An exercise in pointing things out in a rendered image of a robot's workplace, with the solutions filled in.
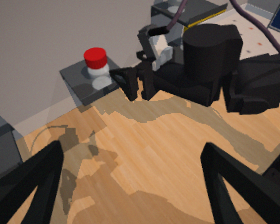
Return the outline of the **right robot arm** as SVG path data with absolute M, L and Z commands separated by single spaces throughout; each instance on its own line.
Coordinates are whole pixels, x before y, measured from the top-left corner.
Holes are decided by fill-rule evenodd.
M 243 40 L 234 24 L 195 25 L 182 38 L 181 98 L 209 107 L 219 101 L 222 87 L 227 113 L 253 115 L 279 108 L 280 53 L 240 60 Z

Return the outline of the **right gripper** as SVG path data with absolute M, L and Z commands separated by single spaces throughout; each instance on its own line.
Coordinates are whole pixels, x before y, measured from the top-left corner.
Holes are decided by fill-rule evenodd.
M 143 84 L 141 96 L 144 100 L 149 101 L 160 90 L 180 97 L 181 86 L 177 85 L 177 82 L 182 82 L 184 78 L 184 65 L 175 63 L 175 49 L 167 45 L 164 34 L 152 36 L 148 40 L 155 57 L 145 59 L 143 57 L 145 55 L 144 50 L 138 51 L 136 52 L 137 58 L 142 62 L 135 67 L 109 70 L 110 76 L 121 87 L 131 102 L 138 97 L 137 78 Z M 171 55 L 172 59 L 170 59 Z M 116 75 L 122 76 L 127 86 Z

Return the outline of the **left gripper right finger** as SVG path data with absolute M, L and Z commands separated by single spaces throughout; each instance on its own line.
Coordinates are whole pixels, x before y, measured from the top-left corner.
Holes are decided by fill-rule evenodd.
M 267 224 L 280 224 L 279 185 L 256 173 L 212 142 L 206 142 L 200 160 L 215 224 L 244 224 L 223 178 Z

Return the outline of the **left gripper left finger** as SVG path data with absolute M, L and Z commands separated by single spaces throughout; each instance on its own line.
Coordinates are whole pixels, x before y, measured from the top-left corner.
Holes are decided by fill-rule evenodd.
M 54 140 L 0 179 L 0 224 L 7 224 L 37 187 L 21 224 L 50 224 L 64 153 Z

